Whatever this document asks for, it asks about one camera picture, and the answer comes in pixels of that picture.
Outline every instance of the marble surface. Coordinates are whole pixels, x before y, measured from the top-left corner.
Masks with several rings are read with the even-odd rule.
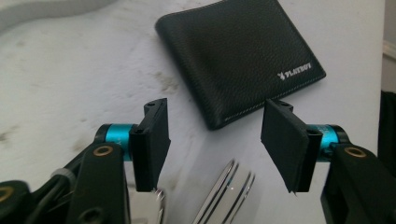
[[[213,0],[119,0],[76,17],[30,21],[0,34],[0,181],[31,189],[64,166],[103,123],[140,122],[143,104],[168,98],[172,144],[159,186],[167,223],[192,223],[232,158],[256,174],[234,223],[325,223],[319,195],[288,194],[260,140],[262,110],[210,132],[154,23]],[[384,0],[280,0],[327,77],[284,101],[306,123],[335,123],[376,152]],[[130,181],[132,166],[127,164]]]

